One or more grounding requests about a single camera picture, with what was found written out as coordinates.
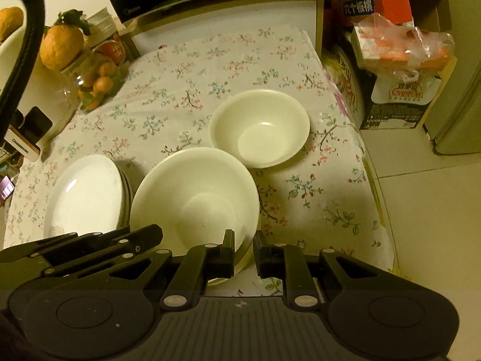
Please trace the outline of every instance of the large white bowl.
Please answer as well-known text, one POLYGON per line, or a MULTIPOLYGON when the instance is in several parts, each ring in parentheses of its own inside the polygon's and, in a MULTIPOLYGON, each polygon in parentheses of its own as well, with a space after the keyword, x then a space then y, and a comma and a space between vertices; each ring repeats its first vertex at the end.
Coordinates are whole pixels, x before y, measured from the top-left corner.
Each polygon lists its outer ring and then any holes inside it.
POLYGON ((309 137, 309 117, 293 97, 268 89, 227 99, 209 124, 212 146, 246 167, 266 168, 293 157, 309 137))
POLYGON ((209 243, 221 244, 226 229, 235 233, 235 263, 246 253, 257 229, 259 196, 249 171, 215 148, 181 150, 157 164, 139 186, 130 229, 162 228, 161 247, 174 255, 209 243))
POLYGON ((55 183, 44 220, 44 236, 109 232, 122 226, 124 183, 108 157, 85 156, 69 166, 55 183))

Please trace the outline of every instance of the smartphone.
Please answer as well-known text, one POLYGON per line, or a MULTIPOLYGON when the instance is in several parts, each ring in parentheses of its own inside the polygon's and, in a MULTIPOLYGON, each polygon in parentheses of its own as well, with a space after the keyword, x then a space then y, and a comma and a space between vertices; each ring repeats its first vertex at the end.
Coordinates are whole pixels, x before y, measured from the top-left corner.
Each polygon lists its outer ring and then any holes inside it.
POLYGON ((11 183, 10 178, 4 177, 0 182, 0 198, 5 201, 13 193, 14 188, 15 186, 11 183))

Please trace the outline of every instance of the metal pin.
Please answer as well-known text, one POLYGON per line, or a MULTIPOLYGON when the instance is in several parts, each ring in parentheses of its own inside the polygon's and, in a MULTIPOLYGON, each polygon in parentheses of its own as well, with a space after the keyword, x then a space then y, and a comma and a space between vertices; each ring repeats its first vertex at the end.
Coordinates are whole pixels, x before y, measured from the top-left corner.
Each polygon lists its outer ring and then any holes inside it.
POLYGON ((300 307, 309 308, 316 305, 318 303, 318 300, 314 296, 302 295, 302 296, 297 296, 294 299, 294 303, 296 303, 296 305, 300 307))
POLYGON ((186 305, 186 303, 187 303, 187 299, 181 295, 171 295, 171 296, 167 296, 164 299, 164 304, 172 308, 181 307, 183 305, 186 305))

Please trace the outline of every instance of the tile floor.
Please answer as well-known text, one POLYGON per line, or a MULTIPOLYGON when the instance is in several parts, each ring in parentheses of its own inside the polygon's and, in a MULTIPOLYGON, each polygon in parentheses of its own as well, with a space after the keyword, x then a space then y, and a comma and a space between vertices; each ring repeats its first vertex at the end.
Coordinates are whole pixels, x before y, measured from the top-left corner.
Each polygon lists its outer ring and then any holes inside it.
POLYGON ((452 361, 481 359, 481 154, 438 156, 422 128, 363 131, 401 274, 460 314, 452 361))

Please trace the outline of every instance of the floral pattern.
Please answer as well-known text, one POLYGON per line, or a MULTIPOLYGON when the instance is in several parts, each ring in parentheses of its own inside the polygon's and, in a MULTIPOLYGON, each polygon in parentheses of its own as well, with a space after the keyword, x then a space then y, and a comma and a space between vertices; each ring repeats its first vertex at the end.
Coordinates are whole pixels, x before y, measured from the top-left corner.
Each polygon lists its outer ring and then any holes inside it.
MULTIPOLYGON (((309 138, 293 159, 250 170, 268 240, 296 245, 305 254, 332 247, 392 270, 393 248, 366 178, 362 139, 307 34, 289 25, 168 46, 133 62, 112 100, 90 114, 77 113, 52 142, 50 155, 25 160, 5 247, 44 237, 49 196, 74 161, 103 154, 123 169, 135 191, 159 161, 210 145, 207 127, 216 108, 230 95, 254 88, 293 96, 311 121, 309 138)), ((250 265, 208 293, 278 295, 282 282, 260 279, 250 265)))

